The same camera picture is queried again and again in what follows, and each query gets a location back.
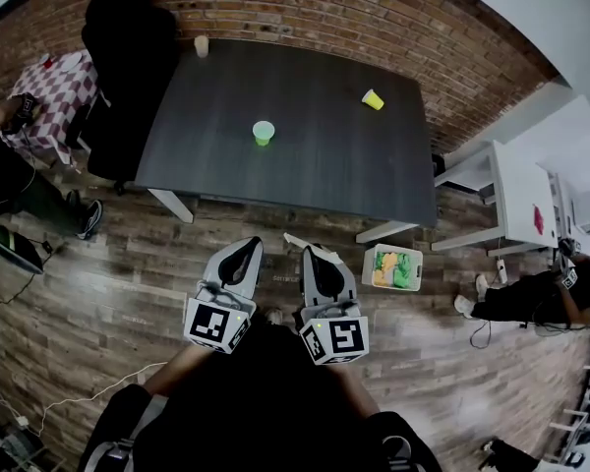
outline red brick wall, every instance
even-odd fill
[[[83,48],[89,0],[29,0],[0,21],[0,95],[43,52]],[[434,149],[453,150],[556,72],[477,0],[155,0],[180,36],[317,49],[389,69],[422,87]]]

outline red and white checkered shirt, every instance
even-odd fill
[[[31,147],[55,148],[65,164],[72,164],[72,154],[64,144],[68,126],[77,109],[83,104],[91,103],[97,90],[98,75],[91,57],[87,50],[81,52],[83,58],[68,72],[62,72],[61,67],[71,54],[54,58],[48,69],[42,64],[24,68],[11,91],[11,96],[29,92],[41,103],[39,117],[27,128]],[[22,133],[2,136],[2,139],[13,148],[27,146]]]

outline plastic basket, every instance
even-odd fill
[[[408,278],[408,285],[405,288],[389,286],[389,285],[377,285],[374,282],[374,271],[376,270],[376,255],[378,253],[396,253],[406,254],[409,256],[411,264],[411,271]],[[422,285],[422,263],[424,256],[419,250],[411,250],[408,248],[394,247],[393,245],[385,245],[379,243],[375,247],[365,252],[365,259],[363,260],[363,275],[361,281],[364,285],[372,285],[379,288],[388,288],[390,290],[408,290],[410,292],[417,292]]]

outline person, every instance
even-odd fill
[[[476,278],[478,303],[457,295],[454,307],[466,318],[493,322],[523,322],[566,330],[590,326],[590,257],[578,255],[577,281],[567,289],[559,272],[525,276],[505,288],[490,288],[480,274]]]
[[[526,452],[500,439],[492,439],[481,446],[488,453],[487,459],[479,466],[479,471],[489,468],[498,472],[572,472],[569,466],[539,460]]]
[[[9,126],[22,104],[19,97],[0,102],[0,128]],[[0,139],[0,214],[22,210],[48,222],[60,234],[81,239],[89,238],[102,218],[100,201],[82,206],[77,191],[64,200],[56,187]]]
[[[142,470],[441,472],[431,450],[378,404],[347,365],[316,366],[281,312],[254,316],[230,355],[190,345],[144,384],[110,399],[78,470],[124,470],[106,442],[128,439],[155,395],[163,411],[135,437]]]

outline green pants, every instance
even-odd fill
[[[83,230],[81,212],[61,196],[61,192],[37,173],[30,186],[14,201],[12,213],[27,211],[48,223],[53,231],[74,236]]]

